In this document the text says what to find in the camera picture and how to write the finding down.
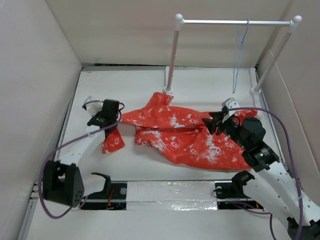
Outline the red white patterned trousers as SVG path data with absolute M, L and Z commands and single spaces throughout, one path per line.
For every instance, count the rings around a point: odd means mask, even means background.
M 211 135 L 208 112 L 173 106 L 173 96 L 155 92 L 145 107 L 122 115 L 135 127 L 136 145 L 148 144 L 169 161 L 205 170 L 244 170 L 243 149 L 224 133 Z

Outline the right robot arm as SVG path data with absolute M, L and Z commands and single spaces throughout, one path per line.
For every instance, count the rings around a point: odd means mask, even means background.
M 292 240 L 320 238 L 320 207 L 298 186 L 278 155 L 264 141 L 266 130 L 255 117 L 240 120 L 224 109 L 202 121 L 210 134 L 225 134 L 243 149 L 244 161 L 259 175 L 243 170 L 231 179 L 231 191 L 261 204 L 286 228 Z

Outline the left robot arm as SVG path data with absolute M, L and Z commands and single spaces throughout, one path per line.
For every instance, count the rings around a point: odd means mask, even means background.
M 117 129 L 121 102 L 88 98 L 83 108 L 90 114 L 83 136 L 70 141 L 71 148 L 57 160 L 49 160 L 42 172 L 42 197 L 51 202 L 75 208 L 91 194 L 107 198 L 111 178 L 97 170 L 86 170 L 90 156 Z

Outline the white clothes rack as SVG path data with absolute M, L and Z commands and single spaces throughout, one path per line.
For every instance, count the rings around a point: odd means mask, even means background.
M 186 25 L 213 26 L 243 26 L 246 29 L 247 20 L 187 20 L 181 14 L 175 16 L 173 44 L 169 66 L 165 70 L 165 87 L 163 92 L 172 96 L 172 105 L 193 109 L 199 112 L 211 112 L 221 109 L 221 103 L 228 98 L 235 98 L 241 107 L 261 107 L 262 84 L 275 65 L 277 58 L 285 47 L 291 35 L 302 22 L 297 15 L 289 21 L 249 20 L 249 27 L 286 27 L 287 31 L 271 58 L 266 70 L 259 79 L 252 67 L 242 63 L 237 79 L 236 92 L 233 88 L 234 54 L 231 55 L 231 67 L 175 67 L 176 52 L 180 30 Z

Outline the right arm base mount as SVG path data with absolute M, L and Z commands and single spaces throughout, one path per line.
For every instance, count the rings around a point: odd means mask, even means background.
M 217 208 L 219 210 L 245 210 L 251 213 L 263 210 L 262 205 L 244 194 L 243 187 L 249 180 L 254 179 L 251 173 L 244 170 L 234 175 L 231 180 L 216 181 L 211 196 L 217 200 Z

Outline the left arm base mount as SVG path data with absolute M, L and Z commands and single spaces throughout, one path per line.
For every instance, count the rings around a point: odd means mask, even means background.
M 85 197 L 78 206 L 81 210 L 121 211 L 127 209 L 127 181 L 113 181 L 107 178 L 104 188 Z

